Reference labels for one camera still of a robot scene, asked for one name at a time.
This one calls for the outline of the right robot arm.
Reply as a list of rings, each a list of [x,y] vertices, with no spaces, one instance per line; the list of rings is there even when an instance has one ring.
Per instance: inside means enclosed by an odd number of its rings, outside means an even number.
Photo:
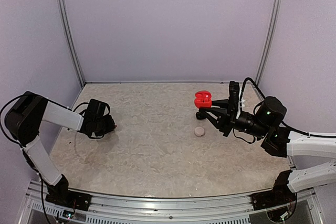
[[[213,101],[207,94],[196,95],[197,117],[208,119],[216,129],[228,136],[239,131],[262,140],[261,147],[271,156],[326,157],[330,161],[317,166],[281,172],[269,192],[273,205],[281,204],[291,193],[335,183],[335,134],[313,134],[286,126],[287,109],[275,97],[266,97],[257,104],[257,112],[248,113],[238,105],[237,98]]]

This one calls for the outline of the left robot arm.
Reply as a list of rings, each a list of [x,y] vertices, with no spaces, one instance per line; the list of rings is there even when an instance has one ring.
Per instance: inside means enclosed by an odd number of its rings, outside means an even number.
[[[54,188],[53,197],[66,206],[73,193],[65,186],[64,175],[50,159],[49,153],[62,128],[99,140],[116,129],[110,106],[96,99],[84,103],[81,112],[26,91],[1,108],[1,131],[19,146],[42,181]]]

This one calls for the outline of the black earbud charging case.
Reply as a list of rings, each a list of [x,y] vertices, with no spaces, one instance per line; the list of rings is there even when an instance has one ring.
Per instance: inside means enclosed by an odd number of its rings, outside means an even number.
[[[196,112],[195,116],[198,120],[205,120],[206,119],[206,115],[201,113],[201,112]]]

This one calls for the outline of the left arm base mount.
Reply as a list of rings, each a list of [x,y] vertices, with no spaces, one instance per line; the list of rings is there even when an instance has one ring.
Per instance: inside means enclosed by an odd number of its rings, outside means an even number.
[[[92,196],[69,189],[68,180],[62,177],[56,185],[47,185],[46,201],[74,210],[88,211]]]

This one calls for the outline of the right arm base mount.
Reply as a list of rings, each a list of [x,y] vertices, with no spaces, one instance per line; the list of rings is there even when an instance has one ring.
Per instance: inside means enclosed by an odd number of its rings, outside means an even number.
[[[288,178],[292,170],[281,172],[275,180],[273,188],[260,193],[251,194],[254,210],[271,208],[297,200],[297,193],[288,188]]]

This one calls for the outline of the red earbud charging case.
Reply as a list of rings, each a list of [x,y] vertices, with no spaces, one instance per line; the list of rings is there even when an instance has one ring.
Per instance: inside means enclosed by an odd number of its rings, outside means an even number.
[[[204,103],[204,99],[209,99],[209,103]],[[197,108],[210,108],[212,106],[212,94],[206,90],[196,92],[194,104]]]

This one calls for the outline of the pink earbud charging case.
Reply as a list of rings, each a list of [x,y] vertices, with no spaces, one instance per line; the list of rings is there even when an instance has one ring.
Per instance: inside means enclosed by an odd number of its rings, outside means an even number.
[[[198,126],[194,129],[194,134],[197,137],[202,137],[205,135],[205,129],[203,127]]]

